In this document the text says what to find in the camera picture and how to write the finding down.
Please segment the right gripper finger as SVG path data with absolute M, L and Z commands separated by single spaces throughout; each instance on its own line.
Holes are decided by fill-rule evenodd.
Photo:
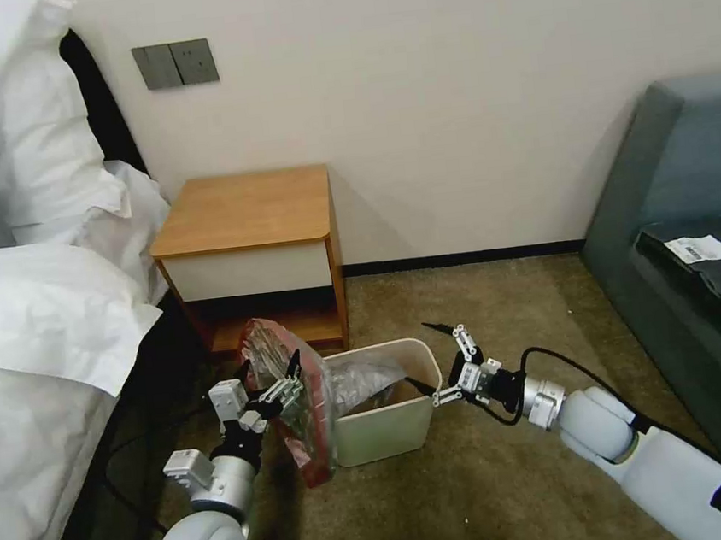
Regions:
M 464 391 L 458 385 L 439 390 L 412 377 L 405 377 L 404 381 L 410 384 L 421 395 L 429 397 L 434 407 L 443 406 L 446 403 L 454 401 L 461 401 L 465 398 Z
M 422 326 L 432 329 L 438 333 L 450 336 L 457 346 L 457 354 L 454 357 L 452 370 L 459 371 L 464 365 L 480 367 L 484 363 L 483 353 L 472 338 L 471 333 L 463 324 L 451 326 L 444 323 L 422 322 Z

